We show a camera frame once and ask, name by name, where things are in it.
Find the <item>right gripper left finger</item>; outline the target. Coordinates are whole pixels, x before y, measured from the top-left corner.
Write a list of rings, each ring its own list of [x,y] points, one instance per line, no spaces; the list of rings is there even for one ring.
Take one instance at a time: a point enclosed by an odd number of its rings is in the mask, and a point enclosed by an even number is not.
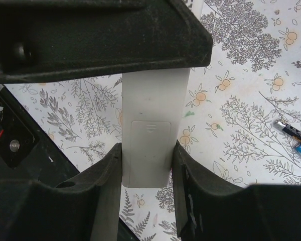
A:
[[[117,240],[121,177],[117,143],[56,187],[0,180],[0,240]]]

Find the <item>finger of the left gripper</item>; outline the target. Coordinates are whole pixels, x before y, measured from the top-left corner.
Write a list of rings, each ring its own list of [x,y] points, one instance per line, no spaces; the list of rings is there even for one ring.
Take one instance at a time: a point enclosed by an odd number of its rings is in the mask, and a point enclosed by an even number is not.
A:
[[[0,1],[0,84],[210,64],[183,1]]]

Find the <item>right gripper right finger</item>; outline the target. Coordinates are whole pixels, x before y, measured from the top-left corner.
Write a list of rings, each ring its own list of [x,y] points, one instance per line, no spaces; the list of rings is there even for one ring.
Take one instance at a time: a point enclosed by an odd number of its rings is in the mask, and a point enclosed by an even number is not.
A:
[[[236,186],[176,144],[172,179],[181,240],[301,240],[301,186]]]

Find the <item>white remote control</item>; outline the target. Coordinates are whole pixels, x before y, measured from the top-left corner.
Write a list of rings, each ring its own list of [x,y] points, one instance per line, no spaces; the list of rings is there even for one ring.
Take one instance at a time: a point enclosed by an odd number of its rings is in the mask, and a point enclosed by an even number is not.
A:
[[[122,75],[123,186],[167,185],[189,75],[189,68]]]

